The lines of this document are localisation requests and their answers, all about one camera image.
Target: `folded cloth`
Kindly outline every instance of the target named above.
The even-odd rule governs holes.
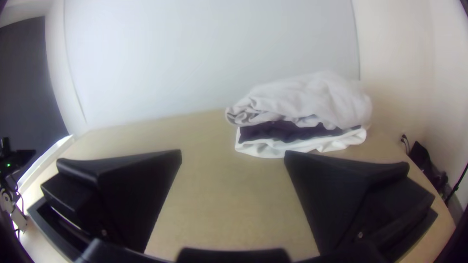
[[[315,127],[298,127],[291,121],[268,121],[253,126],[240,127],[239,143],[258,139],[277,139],[285,143],[307,140],[313,137],[338,136],[344,132],[340,128],[327,130],[323,123]]]
[[[240,127],[285,120],[299,127],[323,123],[333,130],[367,124],[371,112],[371,99],[358,81],[325,71],[255,86],[226,109],[226,118]]]
[[[296,140],[285,143],[275,139],[258,139],[239,143],[240,128],[237,128],[235,150],[241,153],[262,158],[283,158],[286,150],[310,152],[318,150],[327,152],[343,150],[349,145],[361,144],[366,140],[367,132],[364,128],[348,129],[339,136],[317,137],[309,140]]]

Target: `fabric fold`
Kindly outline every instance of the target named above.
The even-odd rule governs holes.
[[[352,129],[355,130],[360,127],[358,125]],[[328,130],[322,123],[319,123],[315,127],[298,127],[290,121],[269,121],[253,126],[240,127],[239,143],[269,138],[289,143],[295,140],[308,140],[314,137],[330,135],[338,136],[344,133],[344,130],[338,127]]]
[[[298,152],[328,152],[333,150],[343,150],[349,145],[358,145],[366,140],[367,131],[365,128],[347,130],[339,136],[317,137],[308,140],[296,140],[290,143],[275,139],[258,139],[239,143],[240,128],[237,128],[235,150],[255,157],[262,158],[283,158],[287,150]]]
[[[367,124],[371,112],[371,99],[359,81],[324,71],[255,86],[226,109],[226,118],[239,127],[284,120],[298,127],[323,123],[333,130]]]

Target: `table surface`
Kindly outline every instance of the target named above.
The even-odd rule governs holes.
[[[282,247],[293,261],[318,256],[317,246],[283,159],[256,158],[234,150],[236,127],[224,111],[176,116],[91,131],[61,156],[77,160],[181,149],[175,177],[145,250],[174,261],[183,247],[252,250]],[[410,163],[408,177],[436,198],[431,228],[401,262],[432,262],[455,225],[429,180],[397,143],[372,127],[366,141],[323,155],[375,163]],[[55,162],[23,193],[25,207],[41,196],[40,184],[57,173]],[[35,262],[65,262],[30,223],[21,243]]]

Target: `white towel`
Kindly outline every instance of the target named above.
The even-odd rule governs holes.
[[[226,109],[226,118],[241,127],[286,120],[299,127],[315,127],[322,122],[332,130],[367,124],[371,112],[371,99],[358,81],[325,71],[253,87],[246,97]]]
[[[319,152],[343,150],[349,145],[361,144],[366,140],[365,128],[350,130],[340,136],[316,137],[309,140],[297,140],[284,143],[275,139],[258,139],[239,143],[240,128],[237,128],[235,150],[241,153],[262,158],[283,158],[286,150],[310,152],[317,149]]]

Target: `black cable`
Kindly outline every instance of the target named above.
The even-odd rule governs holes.
[[[400,142],[402,142],[405,145],[405,152],[406,152],[406,155],[408,155],[410,152],[408,151],[408,146],[406,146],[405,140],[403,138],[401,138]]]
[[[24,213],[24,199],[23,196],[19,192],[19,187],[18,187],[18,182],[15,182],[16,184],[16,194],[19,196],[21,199],[21,212]],[[18,240],[20,240],[20,229],[18,228]]]
[[[460,178],[458,179],[458,182],[455,184],[452,191],[450,192],[450,194],[448,194],[447,198],[445,199],[445,205],[447,205],[447,206],[449,205],[450,198],[455,193],[455,191],[458,190],[458,187],[459,187],[460,183],[462,182],[462,179],[465,176],[465,173],[467,172],[467,170],[468,170],[468,163],[465,166],[465,169],[463,170],[462,175],[460,175]]]

